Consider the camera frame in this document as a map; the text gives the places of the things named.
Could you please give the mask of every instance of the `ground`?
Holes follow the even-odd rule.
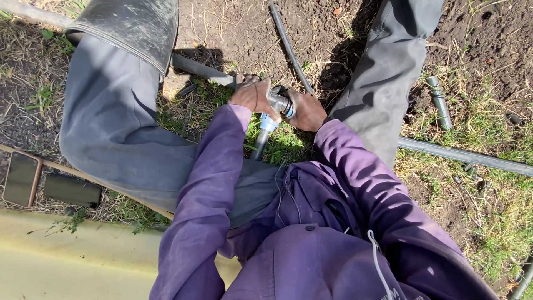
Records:
[[[80,0],[33,0],[41,8],[75,17]],[[278,2],[282,21],[303,70],[330,108],[348,83],[379,7],[371,0]],[[333,10],[341,7],[339,15]],[[532,23],[530,0],[450,0],[428,39],[421,79],[410,93],[402,135],[533,165]],[[68,165],[58,150],[64,81],[73,49],[54,28],[0,14],[0,143]],[[301,89],[271,21],[268,3],[253,0],[180,2],[176,52],[227,73],[257,73]],[[441,130],[424,84],[437,75],[454,129]],[[198,88],[184,98],[184,84]],[[198,141],[217,106],[231,91],[171,70],[158,98],[158,122]],[[253,145],[256,122],[245,149]],[[309,134],[282,125],[264,160],[289,164],[312,156]],[[6,169],[7,155],[0,156]],[[533,179],[399,149],[394,171],[410,196],[457,242],[475,270],[502,298],[516,285],[533,241]],[[5,172],[0,172],[3,182]],[[457,176],[461,183],[454,182]],[[31,210],[62,214],[66,205],[37,194]],[[2,206],[11,205],[0,202]],[[136,223],[167,223],[112,191],[86,216]]]

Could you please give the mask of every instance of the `hand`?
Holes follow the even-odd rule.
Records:
[[[243,74],[238,74],[237,88],[228,100],[228,104],[244,106],[253,113],[266,113],[279,123],[281,122],[279,112],[276,112],[267,100],[270,84],[270,78],[260,80],[256,75],[245,77]]]
[[[329,120],[317,97],[289,89],[289,98],[293,102],[294,110],[293,115],[287,118],[289,125],[301,130],[317,132]]]

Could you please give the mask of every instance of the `person's left hand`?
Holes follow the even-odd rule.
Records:
[[[275,122],[281,122],[279,112],[276,112],[267,100],[270,91],[270,78],[261,80],[257,75],[237,75],[237,88],[228,104],[240,105],[253,113],[266,113]]]

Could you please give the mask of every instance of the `person's right hand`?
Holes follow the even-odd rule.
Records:
[[[287,118],[289,125],[305,131],[317,132],[329,118],[317,97],[289,89],[293,102],[293,115]]]

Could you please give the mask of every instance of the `yellow surface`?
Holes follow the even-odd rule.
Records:
[[[47,236],[56,220],[62,216],[0,210],[0,299],[148,298],[161,232],[84,221],[74,234]],[[229,286],[239,264],[220,256],[215,264]]]

